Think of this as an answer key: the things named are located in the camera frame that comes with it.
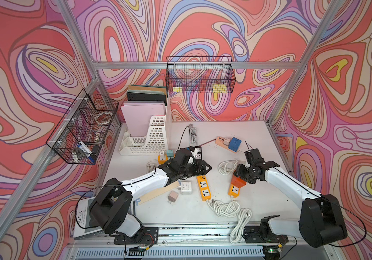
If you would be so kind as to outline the black power strip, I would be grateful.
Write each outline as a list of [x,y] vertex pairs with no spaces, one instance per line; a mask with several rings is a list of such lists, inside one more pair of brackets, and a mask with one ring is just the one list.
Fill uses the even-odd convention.
[[195,146],[194,147],[194,158],[195,160],[202,160],[202,148],[200,146]]

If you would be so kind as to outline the white cube socket adapter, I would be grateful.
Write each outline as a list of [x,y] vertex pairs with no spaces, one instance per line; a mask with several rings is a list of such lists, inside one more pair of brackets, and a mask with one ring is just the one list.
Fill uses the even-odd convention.
[[191,195],[192,194],[192,182],[190,181],[181,182],[180,192],[182,195]]

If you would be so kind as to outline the pink small plug adapter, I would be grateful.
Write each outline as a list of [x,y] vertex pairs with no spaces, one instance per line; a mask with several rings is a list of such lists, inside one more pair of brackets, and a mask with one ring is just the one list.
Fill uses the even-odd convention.
[[167,197],[169,203],[175,203],[179,197],[179,193],[176,191],[171,191]]

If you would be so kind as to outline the orange power strip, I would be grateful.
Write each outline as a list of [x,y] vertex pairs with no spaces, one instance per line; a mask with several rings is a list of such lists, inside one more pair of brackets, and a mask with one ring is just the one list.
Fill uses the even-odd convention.
[[230,184],[229,189],[228,189],[228,196],[231,198],[237,198],[240,195],[240,188]]

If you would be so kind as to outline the orange cube socket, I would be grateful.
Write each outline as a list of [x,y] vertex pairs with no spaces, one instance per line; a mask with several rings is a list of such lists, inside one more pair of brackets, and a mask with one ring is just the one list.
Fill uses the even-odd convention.
[[246,181],[241,179],[240,177],[237,177],[235,175],[232,175],[231,184],[236,188],[241,188],[246,185]]

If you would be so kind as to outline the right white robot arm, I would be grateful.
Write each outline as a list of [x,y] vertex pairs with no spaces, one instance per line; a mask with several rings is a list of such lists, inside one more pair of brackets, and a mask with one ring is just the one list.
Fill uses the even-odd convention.
[[279,189],[300,210],[299,218],[272,215],[261,219],[259,231],[263,240],[276,236],[292,236],[303,239],[313,248],[347,238],[347,228],[338,199],[331,194],[305,186],[286,173],[274,161],[265,161],[258,149],[245,153],[246,165],[238,165],[234,176],[248,183],[258,180]]

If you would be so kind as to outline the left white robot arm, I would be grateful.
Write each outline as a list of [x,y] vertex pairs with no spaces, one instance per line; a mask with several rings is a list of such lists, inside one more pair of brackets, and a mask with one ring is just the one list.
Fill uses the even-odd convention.
[[181,148],[174,158],[138,178],[122,182],[116,178],[109,179],[89,205],[88,213],[105,234],[119,232],[127,237],[135,237],[143,229],[138,218],[129,214],[131,204],[136,199],[180,179],[204,176],[211,169],[203,160],[200,146]]

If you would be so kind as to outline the teal plug adapter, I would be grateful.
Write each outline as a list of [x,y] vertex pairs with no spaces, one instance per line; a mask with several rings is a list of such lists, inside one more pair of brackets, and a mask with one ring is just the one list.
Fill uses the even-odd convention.
[[166,156],[168,159],[173,159],[175,157],[175,152],[172,149],[166,151]]

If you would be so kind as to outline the pink power strip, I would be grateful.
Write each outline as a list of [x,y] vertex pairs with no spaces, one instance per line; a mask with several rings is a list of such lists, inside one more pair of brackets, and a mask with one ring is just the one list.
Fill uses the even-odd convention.
[[230,152],[234,152],[231,148],[229,148],[229,144],[230,144],[230,139],[229,138],[224,138],[224,137],[221,137],[221,136],[218,136],[216,139],[215,139],[215,144],[230,151]]

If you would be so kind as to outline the yellow power strip with adapters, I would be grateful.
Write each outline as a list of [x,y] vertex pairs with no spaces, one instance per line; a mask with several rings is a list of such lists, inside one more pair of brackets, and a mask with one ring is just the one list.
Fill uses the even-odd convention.
[[158,160],[158,163],[161,165],[161,164],[164,164],[166,161],[173,159],[173,158],[174,158],[174,155],[167,156],[166,154],[159,154],[157,160]]

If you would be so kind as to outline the white plastic file organizer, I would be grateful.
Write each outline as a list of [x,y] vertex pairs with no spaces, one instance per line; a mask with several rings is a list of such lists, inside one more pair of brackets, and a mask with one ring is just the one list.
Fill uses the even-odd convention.
[[125,123],[119,153],[122,156],[157,155],[169,148],[171,126],[170,99],[167,98],[165,115],[155,115],[150,119],[147,135],[132,137]]

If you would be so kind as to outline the dark books stack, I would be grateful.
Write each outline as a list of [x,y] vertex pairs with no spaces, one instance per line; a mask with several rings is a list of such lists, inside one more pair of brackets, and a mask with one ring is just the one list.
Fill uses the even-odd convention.
[[129,85],[128,101],[159,101],[167,105],[167,90],[164,86]]

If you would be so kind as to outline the black white magazine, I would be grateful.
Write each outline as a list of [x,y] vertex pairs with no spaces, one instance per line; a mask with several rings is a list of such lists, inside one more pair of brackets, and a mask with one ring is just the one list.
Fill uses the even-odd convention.
[[95,197],[87,198],[82,199],[78,203],[76,213],[76,222],[78,222],[78,224],[75,224],[73,232],[73,238],[75,240],[104,233],[89,211],[89,206],[94,202],[94,200]]

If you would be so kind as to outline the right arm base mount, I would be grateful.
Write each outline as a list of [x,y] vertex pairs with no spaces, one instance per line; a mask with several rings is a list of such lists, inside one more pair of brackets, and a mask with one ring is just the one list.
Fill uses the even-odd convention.
[[247,225],[244,227],[242,238],[249,243],[280,243],[287,244],[289,239],[284,235],[276,235],[259,225]]

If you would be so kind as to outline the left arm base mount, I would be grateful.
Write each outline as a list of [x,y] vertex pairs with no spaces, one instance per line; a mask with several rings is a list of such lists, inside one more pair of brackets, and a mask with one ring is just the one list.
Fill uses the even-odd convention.
[[156,226],[152,227],[141,227],[136,234],[129,237],[121,232],[115,233],[114,245],[154,245],[158,242],[159,228]]

